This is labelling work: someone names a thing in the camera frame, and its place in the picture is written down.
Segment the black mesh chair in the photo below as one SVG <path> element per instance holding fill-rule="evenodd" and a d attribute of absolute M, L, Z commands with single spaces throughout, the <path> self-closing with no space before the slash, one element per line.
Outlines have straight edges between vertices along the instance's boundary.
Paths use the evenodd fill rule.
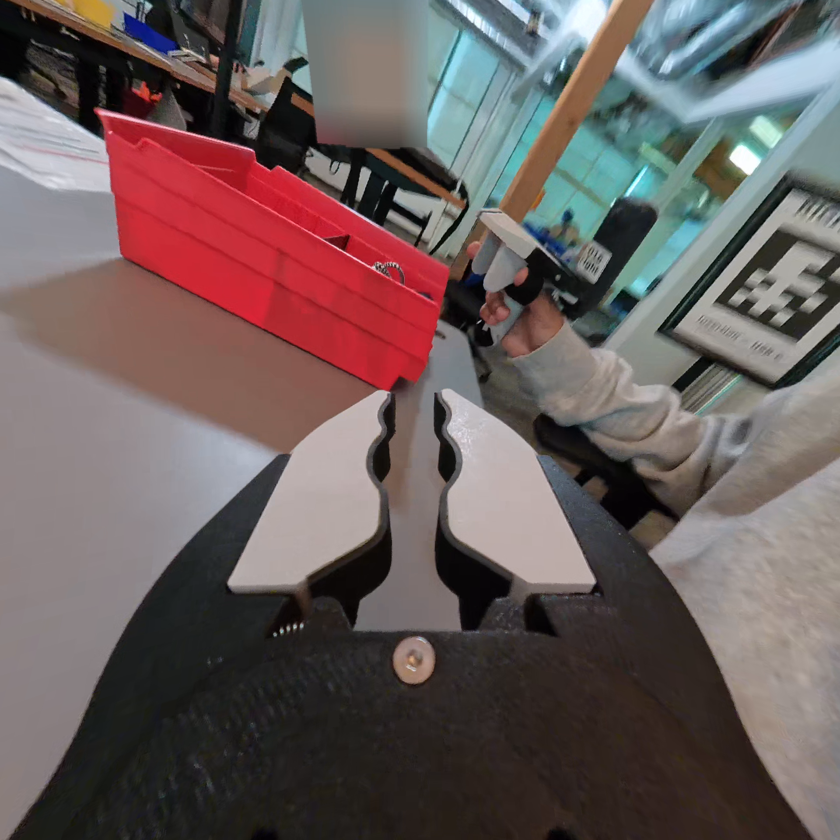
<path fill-rule="evenodd" d="M 269 170 L 281 167 L 300 176 L 306 169 L 310 148 L 317 144 L 312 94 L 293 80 L 308 67 L 308 59 L 295 57 L 283 66 L 287 73 L 257 133 L 255 156 Z"/>

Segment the grey desk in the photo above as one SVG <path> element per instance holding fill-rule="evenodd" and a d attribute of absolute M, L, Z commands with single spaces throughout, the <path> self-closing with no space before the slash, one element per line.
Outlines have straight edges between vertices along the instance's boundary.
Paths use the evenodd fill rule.
<path fill-rule="evenodd" d="M 362 381 L 120 258 L 97 191 L 2 158 L 1 831 L 63 758 L 135 610 Z"/>

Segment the person's right hand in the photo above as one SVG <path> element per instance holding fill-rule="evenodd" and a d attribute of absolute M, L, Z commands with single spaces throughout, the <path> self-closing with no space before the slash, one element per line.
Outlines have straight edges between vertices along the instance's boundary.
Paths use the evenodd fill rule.
<path fill-rule="evenodd" d="M 502 291 L 488 292 L 479 310 L 480 319 L 488 328 L 495 328 L 510 318 L 509 308 Z M 520 313 L 500 345 L 511 359 L 539 350 L 549 342 L 564 325 L 564 315 L 551 297 L 542 292 Z"/>

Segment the person's right forearm grey sleeve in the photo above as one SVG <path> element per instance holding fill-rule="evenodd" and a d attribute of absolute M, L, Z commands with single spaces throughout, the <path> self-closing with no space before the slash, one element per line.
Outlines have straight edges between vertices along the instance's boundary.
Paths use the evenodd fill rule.
<path fill-rule="evenodd" d="M 629 464 L 646 489 L 684 515 L 752 455 L 748 416 L 698 416 L 675 391 L 638 385 L 615 353 L 593 350 L 568 326 L 512 361 L 542 413 L 579 427 L 611 460 Z"/>

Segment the framed black white tag poster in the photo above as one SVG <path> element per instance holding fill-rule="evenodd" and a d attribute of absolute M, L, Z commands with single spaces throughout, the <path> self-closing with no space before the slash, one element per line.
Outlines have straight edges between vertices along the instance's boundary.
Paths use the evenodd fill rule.
<path fill-rule="evenodd" d="M 838 349 L 839 191 L 783 175 L 658 333 L 770 390 Z"/>

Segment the wooden post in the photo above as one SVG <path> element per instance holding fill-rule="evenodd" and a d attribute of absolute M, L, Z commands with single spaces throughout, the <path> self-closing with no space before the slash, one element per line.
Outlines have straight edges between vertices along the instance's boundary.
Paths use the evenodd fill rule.
<path fill-rule="evenodd" d="M 564 58 L 577 49 L 582 56 L 558 92 L 545 122 L 537 132 L 523 161 L 503 193 L 500 208 L 516 221 L 522 221 L 536 203 L 554 166 L 566 151 L 576 131 L 592 110 L 597 96 L 613 74 L 626 47 L 645 20 L 651 1 L 617 2 L 541 2 L 556 17 L 544 45 L 526 65 L 519 78 L 511 79 L 498 105 L 514 108 L 513 119 L 498 150 L 489 150 L 480 159 L 482 180 L 470 192 L 471 205 L 458 232 L 458 253 L 453 256 L 448 278 L 461 280 L 469 258 L 467 247 L 474 238 L 483 238 L 485 228 L 478 220 L 493 187 L 515 151 L 522 133 L 539 108 L 543 80 L 556 70 Z"/>

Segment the printed paper sheet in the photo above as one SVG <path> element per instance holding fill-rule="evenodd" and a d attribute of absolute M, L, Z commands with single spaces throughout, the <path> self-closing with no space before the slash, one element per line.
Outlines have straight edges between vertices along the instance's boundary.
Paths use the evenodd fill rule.
<path fill-rule="evenodd" d="M 60 192 L 110 193 L 104 141 L 1 79 L 1 168 Z"/>

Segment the blue storage bin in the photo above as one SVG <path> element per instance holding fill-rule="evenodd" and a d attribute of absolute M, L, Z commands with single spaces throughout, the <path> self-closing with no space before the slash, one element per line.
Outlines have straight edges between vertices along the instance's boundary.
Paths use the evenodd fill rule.
<path fill-rule="evenodd" d="M 130 14 L 123 13 L 122 21 L 126 36 L 164 56 L 170 55 L 179 48 L 174 40 L 159 34 L 151 26 Z"/>

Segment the yellow storage bin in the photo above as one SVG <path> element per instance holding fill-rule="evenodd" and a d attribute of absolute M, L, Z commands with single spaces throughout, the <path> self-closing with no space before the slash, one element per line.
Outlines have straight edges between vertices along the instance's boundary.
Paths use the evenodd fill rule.
<path fill-rule="evenodd" d="M 56 3 L 91 25 L 108 31 L 114 26 L 119 11 L 110 1 L 56 1 Z"/>

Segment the large silver ventilation duct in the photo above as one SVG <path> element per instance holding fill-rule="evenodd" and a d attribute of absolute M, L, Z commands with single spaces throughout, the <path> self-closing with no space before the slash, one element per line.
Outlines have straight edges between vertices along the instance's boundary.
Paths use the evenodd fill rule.
<path fill-rule="evenodd" d="M 717 82 L 838 39 L 838 1 L 657 1 L 628 47 L 662 82 Z"/>

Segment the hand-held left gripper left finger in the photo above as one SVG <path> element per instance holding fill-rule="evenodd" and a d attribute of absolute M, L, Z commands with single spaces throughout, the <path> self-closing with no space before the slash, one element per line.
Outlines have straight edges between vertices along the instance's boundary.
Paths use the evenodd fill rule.
<path fill-rule="evenodd" d="M 309 613 L 321 597 L 357 617 L 392 564 L 389 500 L 394 395 L 376 391 L 292 451 L 227 588 L 286 595 Z"/>

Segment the red plastic bin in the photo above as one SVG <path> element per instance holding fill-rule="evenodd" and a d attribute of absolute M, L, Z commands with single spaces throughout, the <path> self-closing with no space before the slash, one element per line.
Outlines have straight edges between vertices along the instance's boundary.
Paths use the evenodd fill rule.
<path fill-rule="evenodd" d="M 123 258 L 378 389 L 417 381 L 445 265 L 251 149 L 97 115 Z"/>

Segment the person's grey sweatshirt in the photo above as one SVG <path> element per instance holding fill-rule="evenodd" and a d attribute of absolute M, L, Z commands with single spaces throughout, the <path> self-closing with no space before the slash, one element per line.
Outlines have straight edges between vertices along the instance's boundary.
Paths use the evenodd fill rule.
<path fill-rule="evenodd" d="M 669 405 L 651 486 L 681 518 L 654 550 L 742 725 L 816 838 L 838 838 L 838 371 L 750 414 Z"/>

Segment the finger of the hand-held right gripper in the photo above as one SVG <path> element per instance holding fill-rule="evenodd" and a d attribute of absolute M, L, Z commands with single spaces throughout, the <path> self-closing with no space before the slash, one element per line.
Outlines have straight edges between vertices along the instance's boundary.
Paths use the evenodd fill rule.
<path fill-rule="evenodd" d="M 540 242 L 520 223 L 499 208 L 487 208 L 479 214 L 479 221 L 504 247 L 520 258 L 528 258 L 541 248 Z"/>

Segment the wooden workbench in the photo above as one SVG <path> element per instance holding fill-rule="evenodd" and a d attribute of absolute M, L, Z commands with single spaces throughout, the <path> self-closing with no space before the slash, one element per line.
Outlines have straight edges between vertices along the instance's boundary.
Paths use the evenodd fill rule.
<path fill-rule="evenodd" d="M 210 70 L 192 66 L 171 56 L 164 56 L 147 45 L 126 36 L 114 27 L 104 28 L 99 26 L 96 21 L 76 14 L 72 8 L 65 7 L 60 3 L 41 1 L 13 1 L 13 5 L 39 18 L 48 19 L 75 35 L 84 36 L 100 46 L 117 50 L 122 55 L 155 67 L 172 79 L 183 82 L 190 87 L 207 93 L 215 91 L 217 79 L 216 75 Z M 356 155 L 355 158 L 363 166 L 368 166 L 372 160 L 378 160 L 384 166 L 387 174 L 399 174 L 403 179 L 415 185 L 420 193 L 436 196 L 460 211 L 468 208 L 467 201 L 458 192 L 444 189 L 424 173 L 399 160 L 388 150 L 367 149 L 362 155 Z"/>

